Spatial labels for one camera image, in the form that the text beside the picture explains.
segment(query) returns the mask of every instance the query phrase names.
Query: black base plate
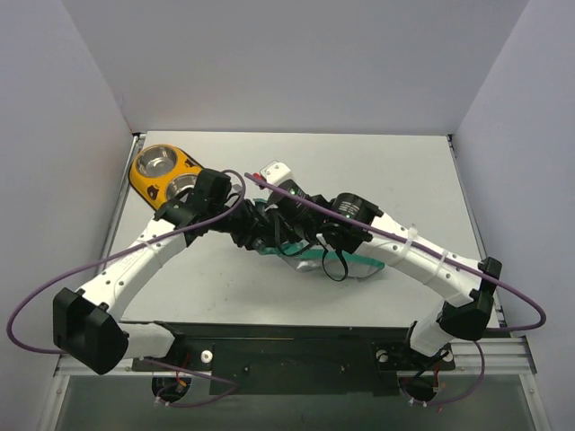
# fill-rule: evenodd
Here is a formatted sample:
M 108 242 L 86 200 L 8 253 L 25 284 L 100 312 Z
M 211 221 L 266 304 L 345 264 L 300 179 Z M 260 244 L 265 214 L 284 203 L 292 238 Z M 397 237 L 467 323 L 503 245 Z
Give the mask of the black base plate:
M 417 372 L 436 362 L 409 349 L 409 329 L 160 324 L 176 335 L 163 362 L 181 365 L 190 353 L 190 370 L 211 371 L 237 382 L 236 393 L 244 395 L 360 391 L 396 395 L 397 371 Z M 204 350 L 214 355 L 210 364 L 200 360 Z M 385 362 L 376 357 L 380 350 L 387 354 Z M 444 371 L 456 366 L 454 361 L 439 363 Z M 135 360 L 133 370 L 159 368 Z M 225 389 L 222 383 L 210 385 L 212 394 Z

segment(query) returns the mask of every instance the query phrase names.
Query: black mount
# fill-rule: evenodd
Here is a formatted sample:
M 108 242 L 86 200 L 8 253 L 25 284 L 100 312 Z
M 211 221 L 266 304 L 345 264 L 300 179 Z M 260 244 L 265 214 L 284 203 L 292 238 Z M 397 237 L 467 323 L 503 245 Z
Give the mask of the black mount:
M 501 275 L 501 262 L 494 258 L 482 260 L 478 269 L 488 276 L 499 279 Z M 455 308 L 444 303 L 438 316 L 438 323 L 442 330 L 458 339 L 477 341 L 483 337 L 493 309 L 493 294 L 496 286 L 482 280 L 479 291 L 473 291 L 473 301 L 462 307 Z
M 225 325 L 157 322 L 175 335 L 172 348 L 160 361 L 211 371 L 238 383 L 235 392 L 254 394 L 398 393 L 397 372 L 428 369 L 436 357 L 409 349 L 405 328 Z M 201 361 L 209 350 L 213 360 Z M 449 345 L 445 350 L 451 352 Z M 386 359 L 381 357 L 385 352 Z M 440 369 L 454 370 L 455 362 L 439 361 Z M 162 368 L 134 360 L 134 371 Z M 211 383 L 210 393 L 229 389 Z
M 63 288 L 52 302 L 54 344 L 97 374 L 106 374 L 128 349 L 128 334 L 106 310 L 82 297 L 84 291 Z

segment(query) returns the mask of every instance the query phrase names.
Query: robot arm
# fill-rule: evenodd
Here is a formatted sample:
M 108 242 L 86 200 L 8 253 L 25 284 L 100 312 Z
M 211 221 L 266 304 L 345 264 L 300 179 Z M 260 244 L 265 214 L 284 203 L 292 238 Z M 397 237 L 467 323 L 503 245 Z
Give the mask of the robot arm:
M 54 343 L 98 374 L 108 373 L 122 358 L 164 357 L 176 337 L 162 323 L 122 324 L 124 311 L 139 290 L 169 259 L 208 229 L 230 233 L 234 243 L 248 250 L 274 247 L 283 243 L 320 243 L 337 252 L 357 253 L 381 260 L 419 280 L 444 299 L 441 310 L 415 322 L 409 334 L 409 347 L 424 356 L 434 356 L 452 338 L 479 339 L 491 316 L 495 286 L 479 277 L 443 265 L 426 252 L 411 247 L 417 241 L 445 258 L 478 267 L 498 277 L 500 263 L 494 259 L 476 260 L 453 256 L 441 247 L 419 237 L 384 214 L 374 204 L 349 193 L 327 201 L 322 196 L 308 197 L 295 183 L 283 163 L 272 163 L 261 171 L 268 182 L 305 197 L 315 204 L 347 218 L 396 233 L 406 243 L 374 238 L 362 229 L 334 221 L 278 193 L 267 203 L 242 200 L 229 216 L 202 228 L 157 238 L 182 227 L 197 224 L 221 214 L 231 189 L 229 177 L 204 169 L 185 202 L 172 199 L 160 207 L 146 229 L 132 245 L 144 244 L 139 251 L 115 261 L 93 280 L 75 292 L 62 289 L 54 299 Z
M 395 222 L 377 206 L 357 195 L 342 193 L 329 203 L 321 197 L 310 198 L 297 186 L 291 170 L 284 163 L 272 162 L 260 171 L 260 177 L 291 195 L 312 200 L 346 218 L 371 224 L 404 239 L 404 242 L 400 242 L 374 238 L 358 228 L 326 216 L 314 224 L 311 221 L 313 216 L 308 213 L 309 208 L 273 191 L 270 193 L 269 201 L 277 206 L 282 216 L 292 224 L 301 224 L 302 230 L 307 230 L 306 235 L 303 235 L 305 238 L 309 239 L 313 233 L 326 249 L 343 250 L 381 260 L 444 298 L 445 302 L 439 309 L 433 310 L 425 319 L 411 326 L 411 349 L 425 356 L 434 356 L 453 338 L 477 340 L 482 337 L 491 317 L 496 286 L 476 275 L 445 265 L 444 259 L 448 256 L 495 278 L 500 276 L 500 262 L 493 258 L 480 262 L 457 256 L 419 236 L 414 227 L 408 229 Z M 441 259 L 412 247 L 413 242 L 435 251 Z

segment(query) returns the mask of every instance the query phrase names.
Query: white screw head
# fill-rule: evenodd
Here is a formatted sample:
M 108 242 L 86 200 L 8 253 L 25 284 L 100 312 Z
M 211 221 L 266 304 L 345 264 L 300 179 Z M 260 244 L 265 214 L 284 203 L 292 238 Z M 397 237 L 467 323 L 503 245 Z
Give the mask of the white screw head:
M 387 359 L 389 359 L 389 356 L 387 355 L 387 352 L 385 350 L 377 350 L 376 351 L 376 359 L 381 362 L 387 362 Z
M 451 353 L 449 350 L 441 350 L 441 355 L 445 355 L 447 353 L 446 356 L 443 357 L 443 360 L 445 362 L 451 362 L 453 361 L 453 353 Z
M 201 362 L 203 362 L 204 364 L 209 364 L 210 362 L 212 362 L 213 358 L 214 354 L 209 350 L 204 350 L 203 352 L 201 352 L 201 355 L 199 356 L 199 359 L 201 359 Z

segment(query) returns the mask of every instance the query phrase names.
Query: white zip tie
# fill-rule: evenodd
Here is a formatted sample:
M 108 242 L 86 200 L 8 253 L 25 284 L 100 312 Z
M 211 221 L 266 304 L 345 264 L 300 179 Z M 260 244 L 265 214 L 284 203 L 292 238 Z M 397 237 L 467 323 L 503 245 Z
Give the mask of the white zip tie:
M 405 256 L 407 256 L 407 252 L 410 250 L 411 245 L 413 244 L 413 240 L 415 238 L 417 238 L 417 229 L 415 228 L 415 226 L 412 226 L 412 227 L 410 227 L 410 230 L 407 232 L 407 241 L 403 245 L 400 253 L 397 255 L 397 258 L 395 258 L 391 262 L 387 262 L 387 265 L 390 267 L 394 267 L 399 262 L 404 260 Z
M 435 271 L 433 271 L 433 274 L 431 274 L 431 276 L 430 276 L 427 280 L 425 280 L 425 281 L 422 282 L 424 286 L 427 286 L 428 283 L 429 283 L 433 278 L 435 278 L 435 277 L 438 276 L 439 271 L 441 270 L 441 267 L 443 267 L 443 263 L 444 263 L 445 260 L 446 260 L 447 254 L 449 254 L 449 251 L 447 251 L 446 249 L 443 249 L 443 251 L 441 252 L 441 259 L 439 260 L 438 265 L 435 267 Z

